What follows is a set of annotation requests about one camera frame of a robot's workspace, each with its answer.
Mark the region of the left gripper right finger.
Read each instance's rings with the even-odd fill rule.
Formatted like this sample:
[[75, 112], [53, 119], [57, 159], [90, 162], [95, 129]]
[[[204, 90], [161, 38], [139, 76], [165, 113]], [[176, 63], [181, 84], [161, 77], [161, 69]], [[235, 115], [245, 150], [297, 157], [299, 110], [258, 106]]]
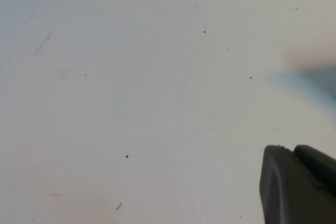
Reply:
[[317, 179], [323, 183], [335, 183], [334, 158], [309, 145], [297, 145], [294, 153]]

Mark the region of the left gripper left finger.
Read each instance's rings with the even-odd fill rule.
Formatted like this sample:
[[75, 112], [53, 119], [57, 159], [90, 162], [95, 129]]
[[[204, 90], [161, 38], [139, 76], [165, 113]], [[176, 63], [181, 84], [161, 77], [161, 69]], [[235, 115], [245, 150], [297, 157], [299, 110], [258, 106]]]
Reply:
[[294, 150], [265, 147], [259, 193], [265, 223], [335, 223], [335, 183], [317, 179]]

